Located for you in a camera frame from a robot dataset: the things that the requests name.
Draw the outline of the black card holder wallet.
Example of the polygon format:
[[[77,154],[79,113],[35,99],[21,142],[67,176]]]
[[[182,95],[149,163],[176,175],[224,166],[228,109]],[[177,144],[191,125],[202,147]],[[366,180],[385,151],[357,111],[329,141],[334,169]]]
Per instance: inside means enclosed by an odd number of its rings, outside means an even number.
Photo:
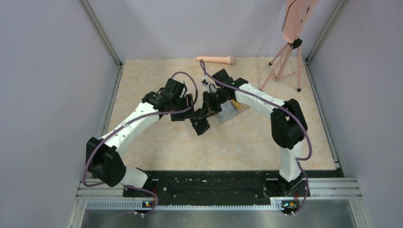
[[[200,125],[193,128],[198,136],[204,134],[210,128],[210,124],[206,117],[200,117]]]

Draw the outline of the clear plastic card box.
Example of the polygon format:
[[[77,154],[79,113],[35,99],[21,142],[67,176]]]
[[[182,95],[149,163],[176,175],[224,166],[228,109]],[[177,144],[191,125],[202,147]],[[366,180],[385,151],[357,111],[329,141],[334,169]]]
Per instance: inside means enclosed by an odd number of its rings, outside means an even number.
[[[218,112],[215,117],[221,124],[224,124],[248,109],[250,109],[250,106],[246,104],[237,102],[235,100],[229,100],[221,104],[221,111]]]

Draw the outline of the gold credit card stack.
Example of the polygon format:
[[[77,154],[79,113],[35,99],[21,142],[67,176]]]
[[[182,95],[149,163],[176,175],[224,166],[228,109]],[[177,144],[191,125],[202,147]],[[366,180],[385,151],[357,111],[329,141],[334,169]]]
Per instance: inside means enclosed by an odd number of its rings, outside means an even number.
[[[244,105],[240,102],[237,102],[235,100],[231,100],[232,105],[237,109],[237,110],[243,110]]]

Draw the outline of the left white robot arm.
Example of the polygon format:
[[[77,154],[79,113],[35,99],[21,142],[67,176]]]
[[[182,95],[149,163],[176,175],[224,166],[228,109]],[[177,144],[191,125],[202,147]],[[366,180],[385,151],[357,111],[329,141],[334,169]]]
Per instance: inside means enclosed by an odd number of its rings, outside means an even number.
[[[148,175],[138,168],[127,167],[122,157],[147,127],[164,115],[181,115],[191,107],[192,95],[185,83],[169,78],[157,92],[147,93],[117,127],[87,141],[85,170],[110,187],[133,186],[140,196],[149,195],[153,187]]]

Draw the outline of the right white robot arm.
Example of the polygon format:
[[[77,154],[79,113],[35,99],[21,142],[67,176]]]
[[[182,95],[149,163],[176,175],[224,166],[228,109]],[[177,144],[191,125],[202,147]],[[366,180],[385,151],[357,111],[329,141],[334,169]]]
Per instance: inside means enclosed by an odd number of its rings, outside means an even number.
[[[211,112],[218,112],[221,104],[229,100],[245,104],[270,119],[270,130],[274,142],[280,149],[279,174],[282,180],[278,183],[279,191],[285,196],[291,196],[298,189],[296,179],[302,171],[300,150],[303,141],[308,144],[308,160],[312,154],[312,144],[307,133],[307,123],[297,100],[284,101],[274,98],[255,88],[247,80],[232,79],[225,69],[214,75],[204,73],[217,85],[217,91],[205,95]]]

